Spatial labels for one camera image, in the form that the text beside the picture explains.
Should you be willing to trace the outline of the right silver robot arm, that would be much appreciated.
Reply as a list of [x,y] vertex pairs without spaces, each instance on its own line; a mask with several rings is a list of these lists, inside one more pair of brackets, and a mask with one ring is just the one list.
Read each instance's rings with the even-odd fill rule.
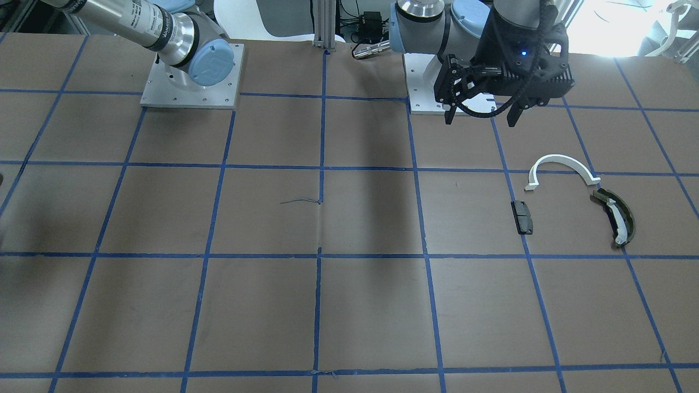
[[225,31],[195,1],[47,1],[51,7],[155,52],[197,85],[222,82],[234,67]]

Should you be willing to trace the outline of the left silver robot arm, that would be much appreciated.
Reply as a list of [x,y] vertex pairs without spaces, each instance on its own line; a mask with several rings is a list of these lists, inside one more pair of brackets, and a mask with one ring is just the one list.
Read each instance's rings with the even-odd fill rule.
[[391,48],[434,55],[433,91],[446,105],[476,118],[507,112],[514,127],[524,110],[561,99],[575,85],[565,1],[397,1],[389,18]]

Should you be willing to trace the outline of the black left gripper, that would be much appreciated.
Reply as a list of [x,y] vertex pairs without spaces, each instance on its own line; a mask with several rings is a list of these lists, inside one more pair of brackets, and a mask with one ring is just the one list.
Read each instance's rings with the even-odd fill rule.
[[475,48],[444,45],[437,53],[434,97],[444,104],[445,124],[479,94],[507,100],[507,124],[516,126],[526,107],[544,106],[575,85],[570,69],[564,5],[491,5]]

